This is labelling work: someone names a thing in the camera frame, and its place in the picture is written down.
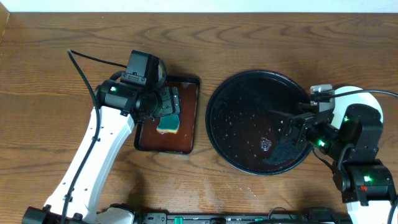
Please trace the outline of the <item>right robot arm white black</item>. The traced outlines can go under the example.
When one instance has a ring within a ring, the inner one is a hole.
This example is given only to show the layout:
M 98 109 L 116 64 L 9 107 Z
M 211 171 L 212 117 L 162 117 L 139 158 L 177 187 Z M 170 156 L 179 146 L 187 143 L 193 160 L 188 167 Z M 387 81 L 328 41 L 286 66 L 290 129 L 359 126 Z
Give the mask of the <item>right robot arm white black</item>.
M 389 169 L 379 160 L 378 143 L 383 131 L 381 114 L 364 105 L 349 105 L 339 127 L 334 117 L 333 101 L 301 104 L 303 113 L 292 114 L 270 110 L 268 115 L 277 131 L 277 143 L 267 165 L 276 166 L 274 174 L 287 171 L 294 161 L 301 161 L 310 149 L 318 149 L 333 162 L 336 188 L 347 205 L 353 223 L 364 222 L 365 213 L 373 223 L 396 223 L 397 193 Z

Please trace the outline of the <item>light blue plate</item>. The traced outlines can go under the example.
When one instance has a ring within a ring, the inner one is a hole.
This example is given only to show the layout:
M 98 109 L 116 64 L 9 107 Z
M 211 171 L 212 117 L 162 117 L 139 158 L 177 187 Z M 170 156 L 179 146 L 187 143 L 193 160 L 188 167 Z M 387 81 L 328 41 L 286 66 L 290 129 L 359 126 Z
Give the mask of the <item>light blue plate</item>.
M 380 121 L 383 123 L 383 112 L 377 99 L 370 93 L 358 93 L 335 98 L 335 108 L 333 110 L 334 117 L 331 122 L 332 126 L 340 129 L 346 109 L 352 104 L 364 104 L 377 109 L 381 115 Z

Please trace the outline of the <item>green yellow sponge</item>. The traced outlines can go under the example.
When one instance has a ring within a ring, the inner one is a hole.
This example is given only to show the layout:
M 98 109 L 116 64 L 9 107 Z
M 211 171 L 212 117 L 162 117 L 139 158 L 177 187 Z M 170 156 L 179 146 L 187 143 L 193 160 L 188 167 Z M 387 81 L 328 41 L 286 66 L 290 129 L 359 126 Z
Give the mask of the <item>green yellow sponge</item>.
M 178 132 L 179 127 L 180 127 L 179 115 L 173 114 L 161 117 L 156 130 L 158 133 L 176 134 Z

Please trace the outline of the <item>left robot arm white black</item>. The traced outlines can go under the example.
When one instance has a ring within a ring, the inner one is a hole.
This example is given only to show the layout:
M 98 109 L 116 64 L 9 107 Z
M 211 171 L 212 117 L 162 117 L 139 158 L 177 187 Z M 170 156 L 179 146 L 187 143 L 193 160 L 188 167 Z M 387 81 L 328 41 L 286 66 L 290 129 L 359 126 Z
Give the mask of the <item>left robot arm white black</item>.
M 44 207 L 29 207 L 23 223 L 133 223 L 135 213 L 114 205 L 98 213 L 115 158 L 138 122 L 180 113 L 174 86 L 149 87 L 108 79 L 95 91 L 95 107 L 66 174 Z

